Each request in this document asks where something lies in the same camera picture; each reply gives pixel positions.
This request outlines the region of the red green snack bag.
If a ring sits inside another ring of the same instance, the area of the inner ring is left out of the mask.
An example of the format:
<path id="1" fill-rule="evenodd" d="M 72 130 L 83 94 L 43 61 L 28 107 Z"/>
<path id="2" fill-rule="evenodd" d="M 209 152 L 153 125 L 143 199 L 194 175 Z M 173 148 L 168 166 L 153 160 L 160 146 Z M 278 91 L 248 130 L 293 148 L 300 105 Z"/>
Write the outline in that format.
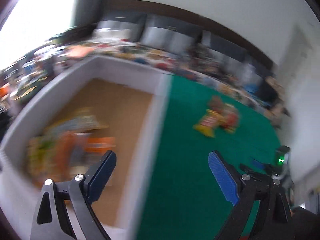
<path id="1" fill-rule="evenodd" d="M 220 116 L 220 126 L 226 132 L 235 132 L 240 119 L 237 108 L 231 104 L 223 102 L 219 96 L 211 97 L 209 108 Z"/>

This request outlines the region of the orange clear snack bag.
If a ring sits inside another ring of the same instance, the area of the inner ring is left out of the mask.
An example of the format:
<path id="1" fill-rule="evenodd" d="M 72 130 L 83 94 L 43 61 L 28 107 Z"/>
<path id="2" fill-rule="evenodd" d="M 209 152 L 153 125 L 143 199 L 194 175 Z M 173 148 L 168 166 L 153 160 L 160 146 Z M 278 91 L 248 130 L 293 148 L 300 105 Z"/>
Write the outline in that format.
<path id="1" fill-rule="evenodd" d="M 84 174 L 106 151 L 116 148 L 108 129 L 90 108 L 46 127 L 28 142 L 25 171 L 32 183 L 41 187 L 48 178 L 61 182 Z"/>

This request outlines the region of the yellow snack bag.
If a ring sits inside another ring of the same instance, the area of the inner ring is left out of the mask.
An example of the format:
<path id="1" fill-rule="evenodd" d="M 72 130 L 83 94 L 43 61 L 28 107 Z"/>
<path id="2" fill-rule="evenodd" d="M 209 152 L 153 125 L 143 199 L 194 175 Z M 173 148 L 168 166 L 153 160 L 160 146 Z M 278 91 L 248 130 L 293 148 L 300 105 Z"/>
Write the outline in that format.
<path id="1" fill-rule="evenodd" d="M 206 137 L 213 138 L 215 129 L 221 125 L 222 121 L 223 117 L 221 114 L 207 109 L 205 115 L 193 126 L 193 129 Z"/>

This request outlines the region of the green tablecloth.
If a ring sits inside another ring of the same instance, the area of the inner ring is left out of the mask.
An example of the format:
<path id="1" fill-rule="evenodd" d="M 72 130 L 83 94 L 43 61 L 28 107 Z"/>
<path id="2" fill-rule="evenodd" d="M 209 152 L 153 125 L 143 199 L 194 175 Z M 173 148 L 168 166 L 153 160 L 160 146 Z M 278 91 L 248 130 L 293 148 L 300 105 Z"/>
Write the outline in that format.
<path id="1" fill-rule="evenodd" d="M 194 129 L 217 91 L 183 77 L 172 79 L 166 117 L 137 239 L 214 239 L 232 210 L 208 165 L 219 151 L 238 167 L 253 159 L 274 160 L 280 146 L 269 120 L 225 95 L 240 115 L 233 133 L 221 128 L 209 138 Z"/>

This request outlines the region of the white cardboard box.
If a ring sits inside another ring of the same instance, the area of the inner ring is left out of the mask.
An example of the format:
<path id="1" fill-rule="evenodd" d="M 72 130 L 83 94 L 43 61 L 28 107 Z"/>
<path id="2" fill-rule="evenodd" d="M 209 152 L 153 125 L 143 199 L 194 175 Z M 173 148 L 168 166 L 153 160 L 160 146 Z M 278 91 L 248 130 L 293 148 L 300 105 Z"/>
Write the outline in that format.
<path id="1" fill-rule="evenodd" d="M 152 174 L 173 77 L 135 62 L 93 56 L 46 85 L 21 110 L 1 142 L 1 209 L 21 239 L 29 239 L 39 197 L 25 175 L 29 141 L 86 108 L 116 139 L 117 166 L 94 210 L 115 239 L 134 239 Z"/>

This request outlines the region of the grey sofa cushion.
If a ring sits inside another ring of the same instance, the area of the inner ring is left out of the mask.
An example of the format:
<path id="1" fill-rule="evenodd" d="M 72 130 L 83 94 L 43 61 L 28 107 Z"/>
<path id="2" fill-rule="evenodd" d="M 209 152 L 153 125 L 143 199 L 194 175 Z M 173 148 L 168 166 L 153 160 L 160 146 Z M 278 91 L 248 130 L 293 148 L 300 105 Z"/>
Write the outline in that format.
<path id="1" fill-rule="evenodd" d="M 129 40 L 136 42 L 140 39 L 146 18 L 140 17 L 130 21 L 121 21 L 120 19 L 116 21 L 105 20 L 101 21 L 97 29 L 98 30 L 129 30 Z"/>
<path id="2" fill-rule="evenodd" d="M 195 44 L 202 33 L 198 25 L 176 18 L 149 15 L 140 38 L 143 46 L 181 55 Z"/>

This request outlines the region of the grey curtain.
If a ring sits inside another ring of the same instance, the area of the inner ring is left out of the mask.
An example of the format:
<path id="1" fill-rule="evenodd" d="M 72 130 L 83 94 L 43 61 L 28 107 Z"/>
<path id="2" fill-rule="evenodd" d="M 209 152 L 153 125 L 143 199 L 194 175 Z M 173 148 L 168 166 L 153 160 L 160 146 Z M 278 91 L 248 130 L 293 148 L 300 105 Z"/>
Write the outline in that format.
<path id="1" fill-rule="evenodd" d="M 97 23 L 104 10 L 105 0 L 75 0 L 72 26 L 85 27 Z"/>

